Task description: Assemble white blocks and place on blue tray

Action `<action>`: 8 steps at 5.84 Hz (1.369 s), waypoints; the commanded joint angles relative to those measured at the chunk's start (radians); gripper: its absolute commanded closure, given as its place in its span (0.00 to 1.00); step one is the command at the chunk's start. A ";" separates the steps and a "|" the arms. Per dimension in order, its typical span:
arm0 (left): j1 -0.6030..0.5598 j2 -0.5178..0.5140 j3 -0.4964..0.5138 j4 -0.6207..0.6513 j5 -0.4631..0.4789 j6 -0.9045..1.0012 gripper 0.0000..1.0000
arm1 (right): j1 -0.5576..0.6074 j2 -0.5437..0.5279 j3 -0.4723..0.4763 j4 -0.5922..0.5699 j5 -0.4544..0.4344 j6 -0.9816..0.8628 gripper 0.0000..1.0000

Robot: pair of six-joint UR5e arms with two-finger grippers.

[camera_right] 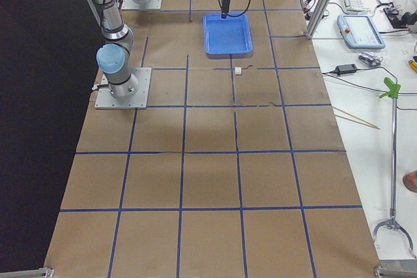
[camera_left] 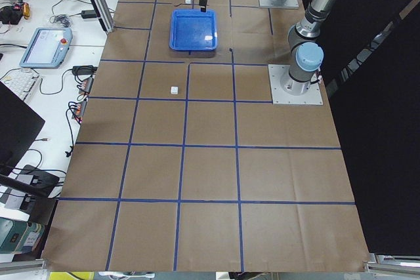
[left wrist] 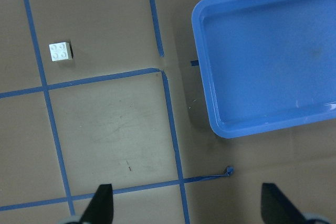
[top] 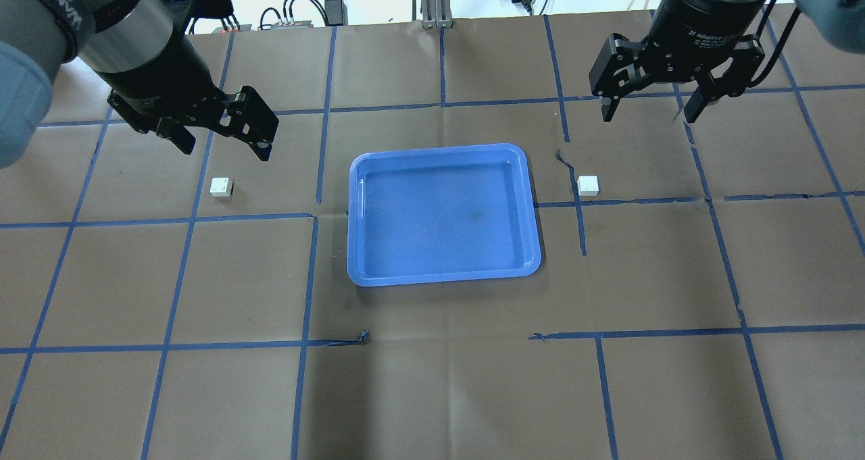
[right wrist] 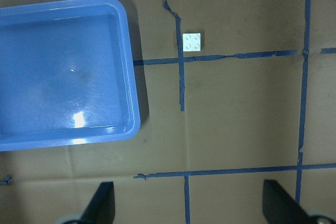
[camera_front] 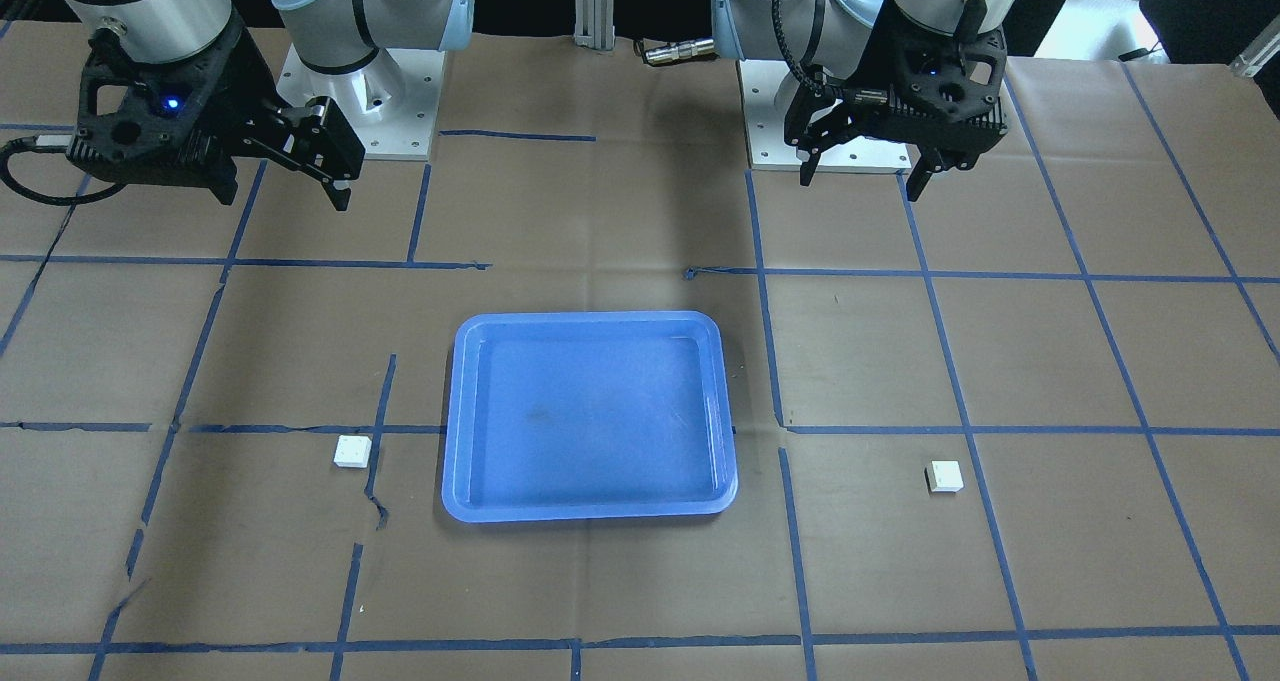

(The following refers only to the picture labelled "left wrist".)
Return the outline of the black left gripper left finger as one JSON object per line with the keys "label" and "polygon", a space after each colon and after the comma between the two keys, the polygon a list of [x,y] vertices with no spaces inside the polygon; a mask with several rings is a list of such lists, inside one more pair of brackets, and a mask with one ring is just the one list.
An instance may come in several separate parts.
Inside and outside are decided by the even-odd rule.
{"label": "black left gripper left finger", "polygon": [[102,184],[98,187],[88,207],[82,214],[79,223],[106,223],[113,222],[113,188],[111,184]]}

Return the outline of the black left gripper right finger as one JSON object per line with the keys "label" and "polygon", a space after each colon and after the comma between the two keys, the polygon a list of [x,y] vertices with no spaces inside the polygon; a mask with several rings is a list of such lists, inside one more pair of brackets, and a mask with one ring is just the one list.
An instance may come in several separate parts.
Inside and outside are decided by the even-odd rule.
{"label": "black left gripper right finger", "polygon": [[264,223],[306,223],[306,218],[274,183],[261,187],[261,217]]}

